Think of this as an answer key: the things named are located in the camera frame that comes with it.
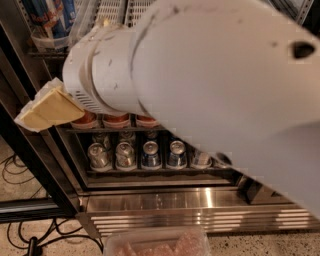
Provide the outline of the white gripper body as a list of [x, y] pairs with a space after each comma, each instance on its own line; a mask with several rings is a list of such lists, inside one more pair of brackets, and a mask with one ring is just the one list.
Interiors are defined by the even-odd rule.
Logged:
[[84, 109], [114, 116], [146, 115], [130, 78], [132, 35], [126, 26], [95, 26], [71, 48], [63, 82]]

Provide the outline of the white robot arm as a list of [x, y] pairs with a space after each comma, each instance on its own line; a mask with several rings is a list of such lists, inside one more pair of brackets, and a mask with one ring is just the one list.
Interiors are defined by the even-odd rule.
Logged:
[[320, 40], [260, 0], [156, 0], [132, 28], [93, 28], [16, 121], [149, 115], [320, 217], [319, 73]]

